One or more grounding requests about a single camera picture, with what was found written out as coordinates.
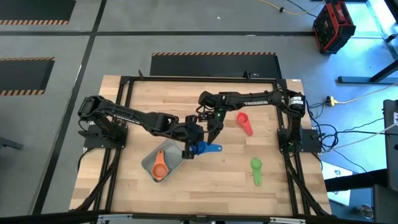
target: gray floor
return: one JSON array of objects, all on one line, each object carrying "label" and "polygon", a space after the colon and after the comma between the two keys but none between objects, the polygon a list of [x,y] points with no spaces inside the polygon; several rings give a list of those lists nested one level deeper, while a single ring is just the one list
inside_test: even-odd
[{"label": "gray floor", "polygon": [[[100,2],[79,0],[71,22],[66,27],[0,26],[0,30],[91,30]],[[299,12],[288,2],[272,2]],[[306,9],[317,4],[307,0],[296,3]],[[134,76],[139,69],[144,75],[149,74],[152,52],[276,52],[282,76],[301,79],[310,103],[321,102],[327,95],[333,95],[339,101],[350,100],[381,88],[378,85],[336,83],[336,78],[342,75],[370,77],[393,62],[381,38],[383,34],[379,32],[366,5],[349,3],[348,9],[358,26],[356,37],[350,39],[338,54],[331,56],[318,53],[313,37],[97,37],[43,211],[52,213],[68,210],[77,160],[83,145],[83,138],[77,134],[76,115],[82,99],[98,93],[103,75]],[[277,10],[255,0],[113,0],[106,5],[99,30],[310,31],[312,22],[310,16],[279,14]],[[0,151],[0,217],[30,213],[87,41],[88,37],[0,37],[0,57],[53,56],[56,59],[43,96],[0,98],[0,136],[25,144],[21,151],[7,148]],[[382,101],[395,100],[397,95],[398,88],[394,87],[354,103],[325,108],[318,122],[332,124],[339,130],[367,123],[381,118]],[[382,121],[364,128],[369,131],[382,129]],[[363,137],[362,134],[345,134],[339,139],[340,144],[344,144]],[[366,170],[386,166],[384,138],[380,136],[339,151]],[[363,172],[334,152],[322,155],[322,160]]]}]

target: butcher block tabletop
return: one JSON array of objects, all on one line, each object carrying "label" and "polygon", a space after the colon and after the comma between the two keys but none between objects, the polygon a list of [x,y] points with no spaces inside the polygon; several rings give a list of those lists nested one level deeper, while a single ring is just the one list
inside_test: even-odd
[{"label": "butcher block tabletop", "polygon": [[[120,78],[115,75],[104,76],[99,94],[115,101]],[[300,80],[287,80],[287,88],[303,93]],[[195,114],[198,97],[203,91],[255,93],[272,89],[272,84],[268,83],[135,81],[130,108],[174,114],[184,121],[186,115]],[[247,136],[236,122],[238,112],[245,112],[249,116],[254,132],[252,136]],[[141,160],[165,138],[154,137],[135,124],[129,123],[128,126],[127,144],[121,153],[114,188],[112,212],[292,215],[284,160],[278,147],[276,131],[279,125],[275,106],[252,106],[228,112],[224,130],[214,141],[222,145],[222,152],[202,154],[185,161],[161,183],[149,177],[141,166]],[[308,113],[302,119],[302,126],[311,128]],[[300,156],[307,188],[322,208],[331,212],[319,161],[309,153],[300,153]],[[79,206],[97,184],[103,157],[104,149],[95,149],[83,158],[70,208]],[[250,161],[255,157],[262,161],[262,186],[254,185]],[[104,208],[107,193],[106,186],[101,208]],[[298,209],[302,213],[301,195],[296,185],[295,193]]]}]

